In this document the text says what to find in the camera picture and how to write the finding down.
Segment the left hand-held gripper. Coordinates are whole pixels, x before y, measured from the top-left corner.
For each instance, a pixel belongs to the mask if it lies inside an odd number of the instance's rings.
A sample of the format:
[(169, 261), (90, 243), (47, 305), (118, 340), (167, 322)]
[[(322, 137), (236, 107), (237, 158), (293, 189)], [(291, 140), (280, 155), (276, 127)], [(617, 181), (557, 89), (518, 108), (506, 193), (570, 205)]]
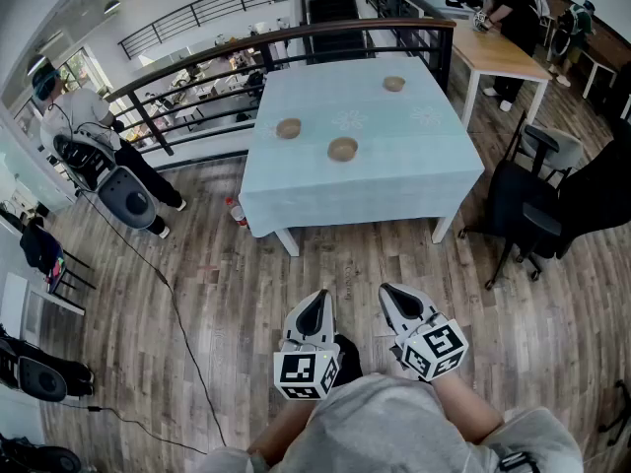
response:
[[(274, 386), (287, 400), (323, 400), (340, 374), (332, 295), (327, 289), (302, 299), (285, 320), (287, 337), (274, 353)], [(298, 332), (297, 338), (291, 335)]]

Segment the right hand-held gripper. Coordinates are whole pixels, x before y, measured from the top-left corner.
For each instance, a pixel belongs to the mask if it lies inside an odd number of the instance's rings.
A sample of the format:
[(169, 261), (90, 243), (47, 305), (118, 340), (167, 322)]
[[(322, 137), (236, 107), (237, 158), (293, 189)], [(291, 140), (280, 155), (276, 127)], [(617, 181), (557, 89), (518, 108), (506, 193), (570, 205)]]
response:
[(395, 332), (392, 351), (405, 370), (422, 381), (432, 381), (455, 370), (468, 342), (454, 319), (437, 312), (427, 294), (403, 284), (379, 287), (379, 301)]

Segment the person's right forearm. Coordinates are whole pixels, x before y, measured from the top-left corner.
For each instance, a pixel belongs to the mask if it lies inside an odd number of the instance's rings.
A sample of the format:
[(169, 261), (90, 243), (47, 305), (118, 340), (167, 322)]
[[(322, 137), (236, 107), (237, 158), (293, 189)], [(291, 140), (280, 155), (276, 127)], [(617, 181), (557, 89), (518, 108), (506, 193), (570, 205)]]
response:
[(447, 419), (465, 440), (480, 444), (505, 424), (503, 416), (456, 372), (435, 378), (431, 385)]

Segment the person's grey shirt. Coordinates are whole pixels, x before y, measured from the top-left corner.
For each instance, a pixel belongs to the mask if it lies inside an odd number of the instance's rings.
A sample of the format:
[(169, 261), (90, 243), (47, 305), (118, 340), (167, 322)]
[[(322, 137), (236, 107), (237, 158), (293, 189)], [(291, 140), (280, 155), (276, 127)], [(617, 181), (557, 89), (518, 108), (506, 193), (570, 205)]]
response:
[(584, 473), (584, 464), (574, 438), (543, 407), (476, 444), (447, 419), (431, 384), (375, 373), (317, 403), (278, 464), (222, 447), (196, 473)]

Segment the light blue floral tablecloth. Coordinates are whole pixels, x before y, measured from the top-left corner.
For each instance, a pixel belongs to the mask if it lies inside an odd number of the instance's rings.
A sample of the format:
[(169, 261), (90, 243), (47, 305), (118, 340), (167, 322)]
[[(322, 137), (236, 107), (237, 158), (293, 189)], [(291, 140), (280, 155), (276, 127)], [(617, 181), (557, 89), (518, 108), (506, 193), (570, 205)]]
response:
[[(384, 78), (405, 79), (400, 92)], [(294, 139), (276, 125), (299, 118)], [(346, 163), (331, 140), (359, 145)], [(484, 166), (417, 57), (323, 63), (268, 75), (239, 195), (251, 232), (455, 215)]]

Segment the red white cup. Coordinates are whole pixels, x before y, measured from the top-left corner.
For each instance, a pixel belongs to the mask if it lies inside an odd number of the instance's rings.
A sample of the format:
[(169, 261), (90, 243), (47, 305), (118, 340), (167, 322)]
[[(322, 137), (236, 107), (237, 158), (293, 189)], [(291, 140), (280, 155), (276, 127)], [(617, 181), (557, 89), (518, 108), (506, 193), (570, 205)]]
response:
[(245, 212), (241, 204), (232, 197), (228, 197), (225, 200), (225, 203), (229, 209), (231, 217), (241, 226), (248, 227), (247, 219), (245, 217)]

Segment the black office chair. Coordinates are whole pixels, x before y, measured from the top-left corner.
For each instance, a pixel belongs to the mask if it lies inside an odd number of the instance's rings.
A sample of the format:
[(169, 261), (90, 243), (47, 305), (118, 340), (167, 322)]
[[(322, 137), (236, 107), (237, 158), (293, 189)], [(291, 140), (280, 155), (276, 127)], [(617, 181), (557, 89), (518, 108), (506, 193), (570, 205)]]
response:
[(458, 236), (478, 233), (505, 241), (495, 272), (485, 283), (490, 290), (515, 246), (520, 259), (533, 263), (530, 278), (536, 281), (542, 273), (537, 256), (560, 259), (576, 238), (629, 222), (631, 178), (615, 159), (600, 154), (558, 187), (504, 160), (493, 174), (482, 222), (461, 229)]

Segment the black chair base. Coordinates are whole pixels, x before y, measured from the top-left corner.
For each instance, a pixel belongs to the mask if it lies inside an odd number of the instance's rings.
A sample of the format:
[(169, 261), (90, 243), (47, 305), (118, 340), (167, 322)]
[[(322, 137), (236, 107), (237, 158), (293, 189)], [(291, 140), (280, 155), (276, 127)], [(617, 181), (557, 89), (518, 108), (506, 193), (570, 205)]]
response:
[(623, 407), (612, 423), (601, 424), (597, 428), (597, 431), (600, 434), (606, 434), (614, 428), (617, 429), (615, 437), (607, 441), (607, 447), (615, 446), (619, 442), (626, 426), (631, 423), (631, 392), (622, 379), (618, 379), (615, 382), (615, 387), (621, 391), (623, 398)]

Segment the black railing with wooden handrail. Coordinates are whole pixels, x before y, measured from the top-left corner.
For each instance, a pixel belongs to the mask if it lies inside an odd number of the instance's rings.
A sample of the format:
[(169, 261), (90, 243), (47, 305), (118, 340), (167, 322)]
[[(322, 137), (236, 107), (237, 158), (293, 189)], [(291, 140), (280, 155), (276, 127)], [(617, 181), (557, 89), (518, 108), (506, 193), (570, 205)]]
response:
[[(400, 52), (420, 58), (441, 89), (445, 90), (448, 87), (455, 27), (454, 21), (446, 19), (382, 18), (333, 21), (256, 34), (188, 56), (129, 83), (109, 94), (105, 99), (130, 101), (131, 107), (124, 109), (121, 113), (126, 115), (136, 112), (140, 119), (128, 124), (124, 129), (130, 130), (137, 126), (148, 128), (148, 132), (139, 140), (154, 139), (156, 142), (143, 148), (141, 152), (152, 155), (158, 150), (163, 150), (169, 157), (165, 164), (158, 166), (159, 170), (238, 157), (247, 152), (247, 145), (239, 144), (235, 135), (252, 129), (253, 118), (210, 129), (203, 129), (201, 126), (208, 121), (216, 121), (240, 113), (250, 114), (259, 110), (265, 88), (264, 77), (269, 73), (297, 62), (311, 65), (320, 60), (344, 61), (355, 59), (359, 55), (369, 57), (377, 53)], [(175, 87), (148, 97), (143, 101), (138, 99), (139, 90), (173, 73), (250, 49), (260, 56), (260, 60), (252, 65), (213, 74), (208, 78), (198, 79), (185, 86)], [(190, 108), (196, 110), (206, 103), (233, 99), (242, 95), (255, 97), (255, 103), (252, 106), (233, 108), (198, 119), (186, 120), (163, 129), (155, 123), (161, 115), (159, 113), (151, 115), (145, 109), (147, 104), (159, 99), (167, 99), (171, 95), (207, 84), (213, 86), (217, 81), (239, 74), (248, 76), (252, 72), (256, 74), (255, 83), (245, 82), (241, 88), (217, 95), (202, 95), (198, 101), (178, 105), (169, 109), (167, 113), (176, 114)]]

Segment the wooden table with white legs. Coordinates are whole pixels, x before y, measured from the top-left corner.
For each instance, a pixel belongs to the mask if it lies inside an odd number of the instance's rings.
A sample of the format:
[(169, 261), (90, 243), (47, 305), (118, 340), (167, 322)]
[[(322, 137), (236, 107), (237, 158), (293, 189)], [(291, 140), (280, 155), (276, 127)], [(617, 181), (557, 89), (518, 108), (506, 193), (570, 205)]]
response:
[(481, 76), (536, 82), (535, 95), (526, 115), (526, 120), (533, 122), (551, 80), (550, 74), (499, 32), (477, 32), (472, 21), (455, 20), (455, 23), (453, 50), (470, 70), (460, 118), (464, 129), (468, 129)]

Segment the grey black gripper device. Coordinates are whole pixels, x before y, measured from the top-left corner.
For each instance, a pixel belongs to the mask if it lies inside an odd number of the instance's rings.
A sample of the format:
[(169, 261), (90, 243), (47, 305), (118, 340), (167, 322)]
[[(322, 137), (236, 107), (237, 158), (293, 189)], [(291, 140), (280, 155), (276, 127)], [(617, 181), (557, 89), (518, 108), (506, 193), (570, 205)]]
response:
[(94, 373), (87, 365), (51, 356), (9, 336), (1, 325), (0, 383), (47, 402), (94, 394)]

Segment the white desk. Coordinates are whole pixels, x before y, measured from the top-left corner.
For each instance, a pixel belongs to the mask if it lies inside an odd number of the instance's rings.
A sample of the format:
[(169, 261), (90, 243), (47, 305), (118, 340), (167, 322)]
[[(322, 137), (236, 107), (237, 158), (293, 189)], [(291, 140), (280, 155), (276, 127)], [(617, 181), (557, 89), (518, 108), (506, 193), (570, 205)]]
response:
[(0, 304), (0, 323), (10, 336), (26, 340), (35, 346), (39, 345), (40, 327), (37, 326), (35, 330), (31, 330), (27, 326), (28, 309), (32, 297), (37, 297), (42, 304), (55, 304), (79, 316), (85, 315), (82, 307), (39, 289), (26, 278), (9, 272)]

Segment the dark staircase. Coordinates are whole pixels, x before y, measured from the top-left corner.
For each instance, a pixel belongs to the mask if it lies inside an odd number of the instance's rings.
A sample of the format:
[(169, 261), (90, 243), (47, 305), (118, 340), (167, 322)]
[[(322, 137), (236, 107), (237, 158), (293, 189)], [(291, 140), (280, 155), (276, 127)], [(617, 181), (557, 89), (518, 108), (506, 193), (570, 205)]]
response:
[[(309, 10), (312, 24), (357, 20), (359, 14), (355, 0), (311, 0)], [(365, 59), (365, 34), (361, 31), (344, 30), (312, 37), (312, 63)]]

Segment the white side table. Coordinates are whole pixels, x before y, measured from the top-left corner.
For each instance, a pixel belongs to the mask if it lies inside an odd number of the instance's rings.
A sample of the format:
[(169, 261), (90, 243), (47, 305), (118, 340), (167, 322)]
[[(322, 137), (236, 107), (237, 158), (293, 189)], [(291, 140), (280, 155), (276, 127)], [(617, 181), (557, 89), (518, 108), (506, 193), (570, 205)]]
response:
[(586, 86), (583, 90), (583, 99), (586, 100), (595, 83), (596, 74), (598, 73), (599, 70), (603, 70), (610, 75), (610, 80), (607, 85), (609, 89), (613, 87), (618, 73), (617, 73), (617, 70), (612, 66), (612, 64), (602, 54), (598, 53), (597, 51), (586, 49), (583, 51), (583, 55), (586, 56), (592, 64)]

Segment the black metal railing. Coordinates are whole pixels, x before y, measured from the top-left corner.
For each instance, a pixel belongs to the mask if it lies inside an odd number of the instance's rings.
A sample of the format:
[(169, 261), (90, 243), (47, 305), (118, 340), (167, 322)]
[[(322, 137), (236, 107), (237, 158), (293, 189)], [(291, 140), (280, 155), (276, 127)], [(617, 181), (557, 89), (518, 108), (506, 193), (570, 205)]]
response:
[(153, 46), (220, 18), (285, 1), (288, 0), (196, 0), (128, 35), (118, 45), (131, 60)]

